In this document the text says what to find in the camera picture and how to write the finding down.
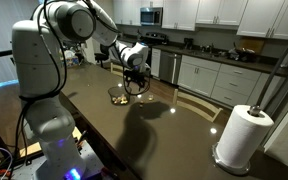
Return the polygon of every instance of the paper towel roll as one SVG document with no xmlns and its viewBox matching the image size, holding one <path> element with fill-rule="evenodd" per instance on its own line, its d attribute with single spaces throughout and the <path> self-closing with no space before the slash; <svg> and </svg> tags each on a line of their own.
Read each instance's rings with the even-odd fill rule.
<svg viewBox="0 0 288 180">
<path fill-rule="evenodd" d="M 249 109 L 246 105 L 234 107 L 217 145 L 216 153 L 226 166 L 244 167 L 274 124 L 263 111 L 254 117 L 248 114 Z"/>
</svg>

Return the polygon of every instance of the kitchen sink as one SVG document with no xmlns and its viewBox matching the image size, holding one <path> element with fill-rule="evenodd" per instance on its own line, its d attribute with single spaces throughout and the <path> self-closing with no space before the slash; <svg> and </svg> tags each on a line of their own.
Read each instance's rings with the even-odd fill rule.
<svg viewBox="0 0 288 180">
<path fill-rule="evenodd" d="M 201 52 L 201 51 L 190 51 L 189 54 L 195 55 L 195 56 L 203 56 L 203 57 L 209 57 L 213 58 L 215 57 L 215 54 L 209 53 L 209 52 Z"/>
</svg>

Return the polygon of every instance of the microwave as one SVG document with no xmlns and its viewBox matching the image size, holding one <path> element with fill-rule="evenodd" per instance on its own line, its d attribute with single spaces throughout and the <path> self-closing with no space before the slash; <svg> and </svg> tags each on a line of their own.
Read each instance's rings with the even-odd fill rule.
<svg viewBox="0 0 288 180">
<path fill-rule="evenodd" d="M 162 25 L 163 8 L 141 8 L 141 25 Z"/>
</svg>

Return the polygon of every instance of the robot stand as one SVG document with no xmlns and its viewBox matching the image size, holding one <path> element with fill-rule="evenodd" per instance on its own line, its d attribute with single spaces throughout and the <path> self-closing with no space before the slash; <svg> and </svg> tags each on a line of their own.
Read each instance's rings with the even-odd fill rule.
<svg viewBox="0 0 288 180">
<path fill-rule="evenodd" d="M 69 180 L 78 180 L 78 179 L 86 179 L 88 177 L 95 176 L 99 173 L 101 173 L 101 169 L 104 167 L 101 160 L 98 158 L 98 156 L 95 154 L 91 146 L 86 142 L 83 141 L 82 150 L 80 151 L 81 158 L 86 163 L 86 170 L 82 177 L 71 177 L 68 178 Z M 17 180 L 27 180 L 32 179 L 36 180 L 35 172 L 37 169 L 41 169 L 44 173 L 48 173 L 48 175 L 52 172 L 49 172 L 47 169 L 47 163 L 45 156 L 36 158 L 32 161 L 32 164 L 28 166 L 23 166 L 17 170 L 14 171 L 14 176 L 12 179 Z"/>
</svg>

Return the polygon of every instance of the kitchen counter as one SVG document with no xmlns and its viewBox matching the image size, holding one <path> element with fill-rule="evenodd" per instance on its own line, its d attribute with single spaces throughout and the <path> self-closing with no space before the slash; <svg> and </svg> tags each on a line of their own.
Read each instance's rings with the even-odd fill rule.
<svg viewBox="0 0 288 180">
<path fill-rule="evenodd" d="M 140 99 L 132 97 L 128 105 L 115 106 L 107 90 L 121 82 L 121 77 L 98 66 L 82 65 L 68 69 L 62 92 L 89 126 L 95 128 L 93 131 L 105 138 L 101 142 L 114 148 L 141 179 L 287 179 L 288 167 L 259 150 L 251 158 L 247 176 L 226 173 L 211 156 L 211 147 L 218 142 L 223 127 L 151 92 Z M 18 84 L 0 88 L 0 118 L 6 123 L 0 132 L 6 131 L 10 119 L 16 120 L 19 114 L 18 93 Z M 154 95 L 154 100 L 148 101 L 148 95 Z M 140 101 L 144 101 L 143 107 L 139 106 Z M 211 128 L 217 129 L 217 133 L 210 133 Z"/>
<path fill-rule="evenodd" d="M 234 61 L 234 60 L 227 59 L 226 57 L 214 57 L 214 56 L 211 57 L 209 53 L 202 53 L 202 52 L 198 52 L 197 50 L 184 50 L 175 46 L 157 45 L 157 46 L 154 46 L 153 48 L 160 49 L 162 51 L 202 58 L 202 59 L 206 59 L 209 61 L 228 64 L 228 65 L 246 68 L 250 70 L 260 71 L 260 72 L 268 73 L 268 74 L 270 74 L 272 70 L 274 69 L 274 66 L 269 65 L 269 64 Z M 278 71 L 276 72 L 276 75 L 278 76 L 287 76 L 287 74 L 288 74 L 287 68 L 279 68 Z"/>
</svg>

